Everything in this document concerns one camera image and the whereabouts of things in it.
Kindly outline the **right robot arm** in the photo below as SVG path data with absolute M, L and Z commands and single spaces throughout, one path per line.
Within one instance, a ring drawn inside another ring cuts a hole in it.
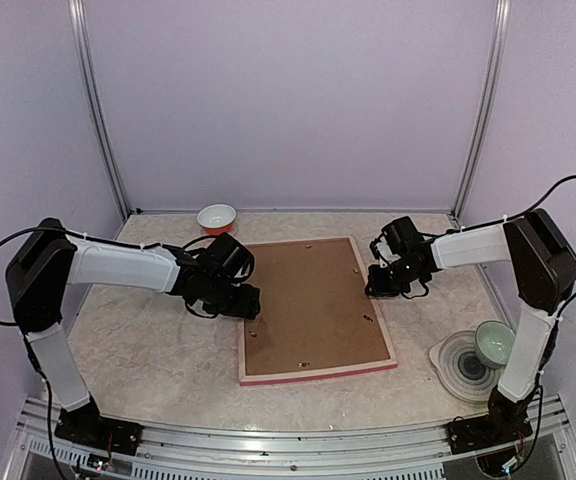
M 491 444 L 503 442 L 526 420 L 541 371 L 556 343 L 560 310 L 576 283 L 576 253 L 542 208 L 441 235 L 419 231 L 408 216 L 397 218 L 370 242 L 369 297 L 407 296 L 413 282 L 426 285 L 443 270 L 467 265 L 511 264 L 520 317 L 510 358 L 477 430 Z

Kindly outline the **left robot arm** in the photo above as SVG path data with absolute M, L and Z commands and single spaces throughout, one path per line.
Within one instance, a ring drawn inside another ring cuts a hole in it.
M 5 271 L 13 320 L 61 404 L 62 423 L 89 445 L 101 443 L 108 424 L 63 326 L 69 290 L 94 285 L 147 290 L 178 297 L 189 313 L 207 318 L 253 320 L 261 312 L 261 291 L 249 282 L 255 257 L 228 233 L 183 246 L 129 244 L 75 232 L 47 217 L 24 235 Z

